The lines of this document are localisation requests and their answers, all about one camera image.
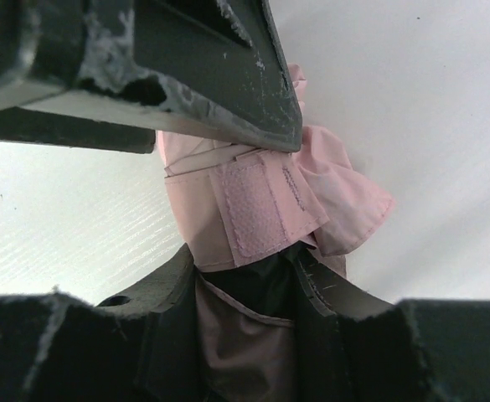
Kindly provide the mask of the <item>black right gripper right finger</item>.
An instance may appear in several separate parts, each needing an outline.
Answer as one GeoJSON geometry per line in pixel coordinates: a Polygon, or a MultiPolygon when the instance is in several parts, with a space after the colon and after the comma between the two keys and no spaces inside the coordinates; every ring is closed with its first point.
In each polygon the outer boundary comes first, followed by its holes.
{"type": "Polygon", "coordinates": [[[299,253],[301,401],[490,401],[490,301],[390,304],[299,253]]]}

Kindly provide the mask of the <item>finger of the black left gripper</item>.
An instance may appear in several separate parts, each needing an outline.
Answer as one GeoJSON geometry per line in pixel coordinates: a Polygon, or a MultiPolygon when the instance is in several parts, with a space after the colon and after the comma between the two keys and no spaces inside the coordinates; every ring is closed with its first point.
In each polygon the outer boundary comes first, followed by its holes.
{"type": "Polygon", "coordinates": [[[0,1],[1,142],[294,152],[301,124],[266,1],[0,1]]]}

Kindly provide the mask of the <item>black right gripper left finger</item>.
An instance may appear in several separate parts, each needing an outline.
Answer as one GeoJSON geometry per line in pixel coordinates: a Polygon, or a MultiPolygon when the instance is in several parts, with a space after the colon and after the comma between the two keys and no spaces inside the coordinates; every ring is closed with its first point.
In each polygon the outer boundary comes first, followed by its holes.
{"type": "Polygon", "coordinates": [[[92,306],[0,296],[0,401],[200,401],[195,269],[187,247],[92,306]]]}

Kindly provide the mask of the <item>pink folding umbrella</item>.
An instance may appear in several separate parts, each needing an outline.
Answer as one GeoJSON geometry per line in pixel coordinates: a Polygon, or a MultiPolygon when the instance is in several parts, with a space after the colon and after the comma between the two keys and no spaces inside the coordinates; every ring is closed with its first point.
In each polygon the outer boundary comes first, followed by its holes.
{"type": "Polygon", "coordinates": [[[294,153],[157,133],[174,218],[198,270],[198,338],[215,401],[297,397],[293,271],[342,258],[395,202],[357,172],[341,140],[305,126],[294,153]]]}

